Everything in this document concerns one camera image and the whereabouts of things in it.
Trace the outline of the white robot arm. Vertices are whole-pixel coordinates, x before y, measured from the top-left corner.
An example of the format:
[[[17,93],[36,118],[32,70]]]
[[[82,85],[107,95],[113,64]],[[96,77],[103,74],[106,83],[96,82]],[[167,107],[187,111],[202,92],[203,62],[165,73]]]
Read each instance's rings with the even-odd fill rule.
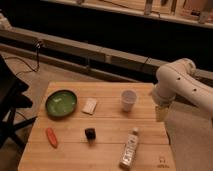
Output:
[[[213,118],[213,87],[196,80],[195,71],[195,63],[188,58],[161,65],[156,71],[158,82],[151,91],[153,101],[168,106],[180,95]]]

